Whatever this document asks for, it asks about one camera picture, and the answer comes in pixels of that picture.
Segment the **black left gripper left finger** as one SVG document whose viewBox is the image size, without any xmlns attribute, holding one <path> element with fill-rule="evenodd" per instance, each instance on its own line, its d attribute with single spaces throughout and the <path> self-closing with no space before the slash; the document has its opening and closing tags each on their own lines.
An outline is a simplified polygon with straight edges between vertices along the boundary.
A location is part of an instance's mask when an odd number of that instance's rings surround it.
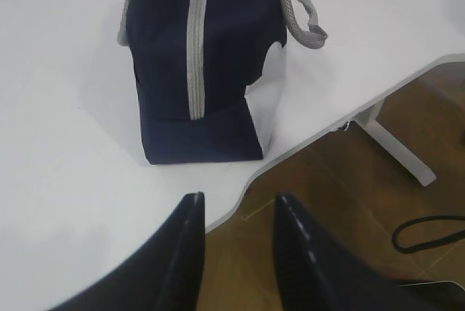
<svg viewBox="0 0 465 311">
<path fill-rule="evenodd" d="M 195 310 L 205 262 L 205 199 L 185 195 L 116 269 L 56 310 Z"/>
</svg>

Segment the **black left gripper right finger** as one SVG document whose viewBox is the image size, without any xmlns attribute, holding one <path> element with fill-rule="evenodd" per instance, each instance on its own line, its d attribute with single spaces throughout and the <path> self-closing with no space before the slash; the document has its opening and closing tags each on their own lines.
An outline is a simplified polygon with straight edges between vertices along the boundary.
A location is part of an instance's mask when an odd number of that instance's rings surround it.
<svg viewBox="0 0 465 311">
<path fill-rule="evenodd" d="M 274 270 L 284 310 L 433 310 L 339 245 L 291 194 L 274 210 Z"/>
</svg>

